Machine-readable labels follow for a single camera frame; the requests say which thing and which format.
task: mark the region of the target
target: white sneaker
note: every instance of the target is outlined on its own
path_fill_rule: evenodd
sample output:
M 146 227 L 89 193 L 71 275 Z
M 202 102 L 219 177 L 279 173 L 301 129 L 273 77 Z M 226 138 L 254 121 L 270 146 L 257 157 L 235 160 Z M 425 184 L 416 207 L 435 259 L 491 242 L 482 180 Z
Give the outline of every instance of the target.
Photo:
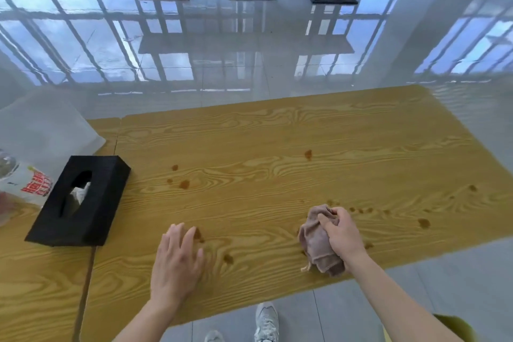
M 217 330 L 210 330 L 207 335 L 205 335 L 205 342 L 225 342 L 223 335 Z
M 278 342 L 278 312 L 266 301 L 256 308 L 255 342 Z

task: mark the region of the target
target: white plastic bag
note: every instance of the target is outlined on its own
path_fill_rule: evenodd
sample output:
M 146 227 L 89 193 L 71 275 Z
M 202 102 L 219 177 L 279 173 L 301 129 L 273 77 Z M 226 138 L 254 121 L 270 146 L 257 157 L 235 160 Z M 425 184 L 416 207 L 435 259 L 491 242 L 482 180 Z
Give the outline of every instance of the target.
M 0 110 L 0 147 L 54 181 L 72 155 L 92 155 L 105 144 L 82 115 L 53 88 L 29 92 Z

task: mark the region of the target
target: tiled floor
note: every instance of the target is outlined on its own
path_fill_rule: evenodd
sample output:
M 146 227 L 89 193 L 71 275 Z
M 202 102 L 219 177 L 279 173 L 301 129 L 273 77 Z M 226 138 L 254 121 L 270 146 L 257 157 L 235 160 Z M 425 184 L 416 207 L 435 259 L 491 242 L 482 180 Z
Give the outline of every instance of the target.
M 53 86 L 86 118 L 424 84 L 513 170 L 513 0 L 0 0 L 0 108 Z M 513 242 L 395 268 L 430 311 L 513 340 Z M 275 301 L 281 341 L 380 341 L 354 281 Z M 254 308 L 165 341 L 252 340 Z

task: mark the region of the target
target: wooden table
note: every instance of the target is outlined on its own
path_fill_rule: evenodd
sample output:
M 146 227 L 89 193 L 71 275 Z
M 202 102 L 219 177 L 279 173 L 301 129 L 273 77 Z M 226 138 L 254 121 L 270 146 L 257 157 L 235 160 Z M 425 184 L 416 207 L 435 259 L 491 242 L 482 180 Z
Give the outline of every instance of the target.
M 107 342 L 149 298 L 171 223 L 200 228 L 208 259 L 176 324 L 337 281 L 306 263 L 309 208 L 351 210 L 382 267 L 513 233 L 513 179 L 420 86 L 127 116 L 132 173 L 94 260 L 81 332 Z
M 90 121 L 107 140 L 98 154 L 114 154 L 120 121 Z M 37 208 L 19 204 L 11 220 L 0 227 L 1 342 L 71 342 L 83 310 L 91 248 L 24 242 L 37 214 Z

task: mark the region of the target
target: left hand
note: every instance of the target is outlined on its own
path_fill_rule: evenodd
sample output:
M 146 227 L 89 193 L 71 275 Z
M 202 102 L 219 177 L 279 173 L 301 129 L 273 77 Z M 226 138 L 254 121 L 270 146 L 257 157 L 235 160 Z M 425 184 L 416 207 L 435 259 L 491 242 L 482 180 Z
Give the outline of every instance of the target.
M 164 311 L 174 312 L 194 290 L 203 269 L 203 249 L 192 253 L 196 227 L 182 238 L 184 224 L 172 224 L 157 250 L 151 272 L 150 304 Z

